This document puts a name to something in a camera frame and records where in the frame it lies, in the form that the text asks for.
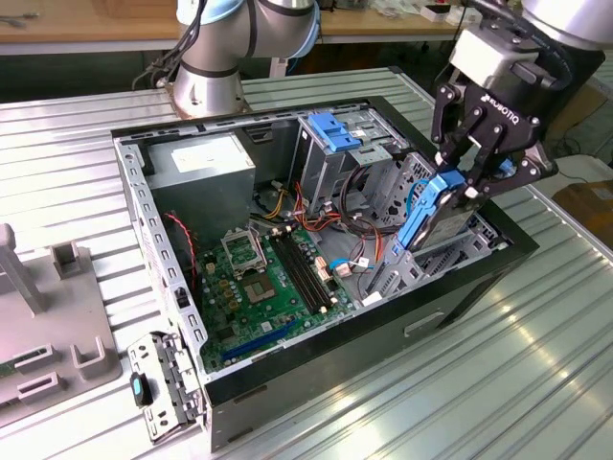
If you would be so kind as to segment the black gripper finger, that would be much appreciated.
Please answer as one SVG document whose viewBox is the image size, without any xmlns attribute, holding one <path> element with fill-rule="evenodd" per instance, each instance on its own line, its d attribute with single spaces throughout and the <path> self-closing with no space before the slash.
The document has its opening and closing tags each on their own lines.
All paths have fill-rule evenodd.
<svg viewBox="0 0 613 460">
<path fill-rule="evenodd" d="M 468 136 L 484 120 L 484 109 L 471 100 L 472 84 L 445 83 L 438 90 L 431 128 L 431 140 L 438 145 L 438 168 L 456 168 L 470 147 Z"/>
<path fill-rule="evenodd" d="M 464 206 L 480 207 L 501 195 L 554 175 L 557 166 L 539 140 L 542 129 L 526 123 L 480 123 L 470 137 L 480 146 L 466 176 Z"/>
</svg>

